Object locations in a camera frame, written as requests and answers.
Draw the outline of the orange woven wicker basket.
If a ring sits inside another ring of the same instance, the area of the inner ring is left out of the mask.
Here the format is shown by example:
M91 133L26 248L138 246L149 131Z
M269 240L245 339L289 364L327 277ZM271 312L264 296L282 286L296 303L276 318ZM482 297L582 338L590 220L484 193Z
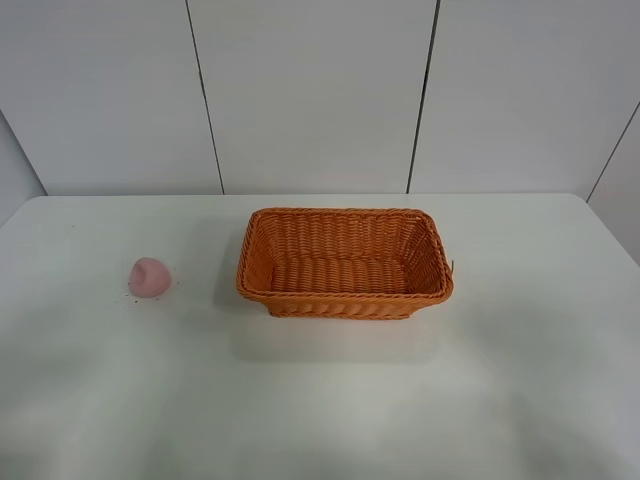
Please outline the orange woven wicker basket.
M454 282L421 210L265 208L249 219L236 288L276 317L401 320L447 301Z

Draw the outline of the pink peach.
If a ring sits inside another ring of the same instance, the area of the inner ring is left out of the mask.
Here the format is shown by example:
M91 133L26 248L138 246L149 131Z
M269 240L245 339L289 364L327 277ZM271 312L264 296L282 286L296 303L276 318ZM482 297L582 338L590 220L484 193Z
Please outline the pink peach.
M138 298L152 298L163 295L171 286L169 269L155 258L143 257L135 262L128 286L132 295Z

